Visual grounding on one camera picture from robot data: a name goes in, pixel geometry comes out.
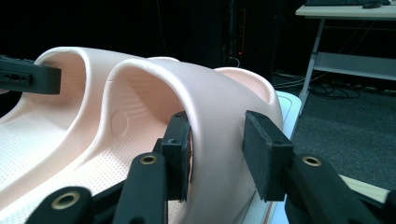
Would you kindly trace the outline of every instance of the gray carpet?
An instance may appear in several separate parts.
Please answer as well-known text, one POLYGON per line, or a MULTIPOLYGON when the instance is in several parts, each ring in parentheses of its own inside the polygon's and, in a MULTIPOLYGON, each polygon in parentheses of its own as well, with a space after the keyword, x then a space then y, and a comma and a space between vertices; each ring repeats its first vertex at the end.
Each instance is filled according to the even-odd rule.
POLYGON ((394 96, 363 91, 358 99, 328 100, 310 94, 292 142, 297 154, 318 155, 340 175, 396 189, 394 96))

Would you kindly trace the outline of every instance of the desk leg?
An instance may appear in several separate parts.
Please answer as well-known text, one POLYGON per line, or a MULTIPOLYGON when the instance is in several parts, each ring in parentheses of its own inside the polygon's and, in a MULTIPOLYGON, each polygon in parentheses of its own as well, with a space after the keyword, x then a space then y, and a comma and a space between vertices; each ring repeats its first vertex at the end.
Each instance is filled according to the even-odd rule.
POLYGON ((317 58, 317 54, 318 54, 318 46, 319 46, 322 31, 323 31, 324 21, 325 21, 325 19, 320 19, 320 24, 319 24, 319 28, 318 28, 317 37, 315 39, 314 48, 312 49, 311 58, 309 59, 308 69, 306 70, 303 89, 301 90, 300 95, 299 95, 299 98, 302 103, 301 109, 300 109, 300 115, 303 113, 306 98, 308 97, 309 82, 311 81, 312 72, 314 71, 315 59, 317 58))

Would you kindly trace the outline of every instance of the black cable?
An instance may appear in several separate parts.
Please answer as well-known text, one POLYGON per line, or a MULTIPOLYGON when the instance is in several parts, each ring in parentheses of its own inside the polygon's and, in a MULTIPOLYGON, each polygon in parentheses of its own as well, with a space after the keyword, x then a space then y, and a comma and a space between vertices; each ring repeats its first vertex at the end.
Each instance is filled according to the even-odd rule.
POLYGON ((361 93, 352 88, 340 88, 326 83, 311 84, 309 93, 328 100, 358 99, 361 97, 361 93))

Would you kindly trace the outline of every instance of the black equipment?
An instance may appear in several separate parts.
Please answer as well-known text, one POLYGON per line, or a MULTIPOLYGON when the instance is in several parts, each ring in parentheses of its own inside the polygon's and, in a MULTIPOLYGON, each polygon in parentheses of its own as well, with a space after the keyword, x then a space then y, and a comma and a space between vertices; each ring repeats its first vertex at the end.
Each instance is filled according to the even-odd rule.
MULTIPOLYGON (((306 0, 306 7, 341 7, 341 6, 363 6, 373 0, 306 0)), ((389 0, 377 0, 383 6, 390 5, 389 0)))
POLYGON ((62 70, 0 55, 0 89, 59 94, 62 70))
MULTIPOLYGON (((133 160, 125 181, 93 197, 81 187, 59 189, 27 223, 167 223, 167 201, 187 199, 190 140, 186 114, 175 114, 153 152, 133 160)), ((291 141, 263 114, 247 111, 242 149, 261 198, 288 196, 292 224, 396 223, 396 190, 384 204, 354 192, 322 158, 295 155, 291 141)))

